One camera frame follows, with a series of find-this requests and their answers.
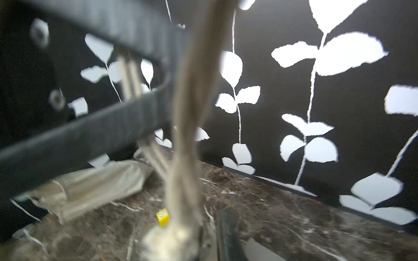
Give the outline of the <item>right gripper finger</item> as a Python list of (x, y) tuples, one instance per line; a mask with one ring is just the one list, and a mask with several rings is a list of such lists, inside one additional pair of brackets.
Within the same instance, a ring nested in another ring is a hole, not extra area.
[(247, 261), (236, 225), (238, 213), (231, 207), (225, 207), (217, 213), (216, 233), (219, 261)]

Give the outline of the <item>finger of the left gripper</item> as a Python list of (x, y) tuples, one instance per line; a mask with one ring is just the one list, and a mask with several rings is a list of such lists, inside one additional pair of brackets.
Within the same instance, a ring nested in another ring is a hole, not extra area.
[(176, 62), (186, 45), (186, 32), (142, 1), (26, 3), (158, 62)]
[(154, 91), (102, 109), (1, 150), (1, 199), (9, 199), (102, 154), (113, 152), (172, 118), (173, 75)]

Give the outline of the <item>cream cloth bag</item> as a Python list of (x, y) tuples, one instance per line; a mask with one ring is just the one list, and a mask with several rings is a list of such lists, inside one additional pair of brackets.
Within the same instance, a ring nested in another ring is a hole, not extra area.
[(78, 170), (59, 176), (40, 187), (11, 198), (30, 200), (37, 207), (54, 214), (64, 225), (111, 202), (132, 196), (143, 190), (148, 177), (156, 172), (167, 178), (168, 158), (159, 147), (136, 151), (146, 163), (136, 160), (111, 161), (99, 168)]
[(194, 261), (199, 257), (200, 232), (177, 223), (153, 227), (142, 239), (140, 256), (144, 261)]

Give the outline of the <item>beige bag drawstring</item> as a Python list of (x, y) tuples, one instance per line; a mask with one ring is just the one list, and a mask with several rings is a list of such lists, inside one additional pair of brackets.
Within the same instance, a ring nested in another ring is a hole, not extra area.
[(172, 222), (181, 227), (196, 228), (202, 224), (196, 132), (214, 103), (221, 56), (237, 4), (237, 1), (205, 3), (176, 76), (174, 154), (168, 169), (165, 199)]

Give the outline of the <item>yellow die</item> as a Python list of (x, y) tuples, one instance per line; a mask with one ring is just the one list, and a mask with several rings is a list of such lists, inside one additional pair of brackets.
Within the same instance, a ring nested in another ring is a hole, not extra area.
[(170, 216), (167, 209), (161, 209), (156, 213), (156, 217), (161, 227), (165, 227), (170, 223)]

